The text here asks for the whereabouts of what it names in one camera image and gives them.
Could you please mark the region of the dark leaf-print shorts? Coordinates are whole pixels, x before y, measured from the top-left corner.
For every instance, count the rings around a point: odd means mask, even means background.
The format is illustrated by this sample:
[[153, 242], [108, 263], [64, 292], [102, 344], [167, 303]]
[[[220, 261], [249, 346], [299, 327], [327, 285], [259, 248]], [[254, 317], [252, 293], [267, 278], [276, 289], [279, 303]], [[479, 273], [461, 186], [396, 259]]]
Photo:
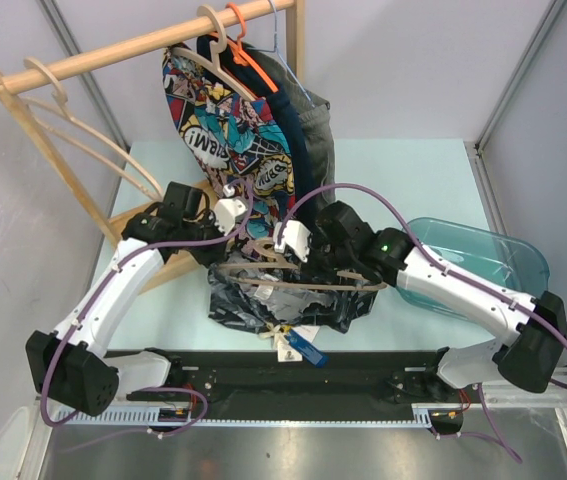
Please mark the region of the dark leaf-print shorts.
[[345, 334], [368, 315], [385, 286], [338, 272], [306, 275], [293, 264], [250, 261], [233, 253], [209, 268], [209, 318], [237, 331], [263, 334], [279, 326], [326, 326]]

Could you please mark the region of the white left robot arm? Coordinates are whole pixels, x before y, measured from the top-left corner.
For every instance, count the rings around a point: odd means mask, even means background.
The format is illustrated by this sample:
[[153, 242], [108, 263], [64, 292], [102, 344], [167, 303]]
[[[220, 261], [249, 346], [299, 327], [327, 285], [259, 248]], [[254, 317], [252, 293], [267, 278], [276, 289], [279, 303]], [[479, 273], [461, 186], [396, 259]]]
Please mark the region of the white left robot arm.
[[108, 359], [110, 341], [141, 290], [172, 255], [188, 251], [201, 265], [216, 262], [227, 242], [245, 230], [253, 202], [252, 186], [243, 179], [224, 186], [215, 204], [203, 190], [172, 182], [162, 200], [127, 221], [106, 270], [79, 304], [52, 332], [35, 331], [26, 342], [47, 425], [63, 423], [49, 413], [50, 401], [72, 414], [95, 417], [137, 391], [153, 391], [165, 400], [182, 392], [184, 376], [167, 354], [146, 349]]

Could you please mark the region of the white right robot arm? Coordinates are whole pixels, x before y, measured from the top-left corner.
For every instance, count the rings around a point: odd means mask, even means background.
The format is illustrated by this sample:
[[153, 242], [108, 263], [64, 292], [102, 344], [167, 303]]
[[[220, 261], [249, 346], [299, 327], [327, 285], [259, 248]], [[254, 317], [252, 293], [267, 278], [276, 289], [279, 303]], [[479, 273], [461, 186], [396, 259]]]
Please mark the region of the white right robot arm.
[[352, 207], [337, 201], [316, 218], [315, 230], [289, 221], [283, 238], [303, 266], [352, 270], [373, 284], [412, 291], [488, 331], [489, 341], [445, 347], [424, 376], [426, 393], [447, 401], [474, 383], [504, 379], [531, 393], [552, 381], [567, 340], [563, 300], [507, 289], [445, 261], [402, 230], [375, 231]]

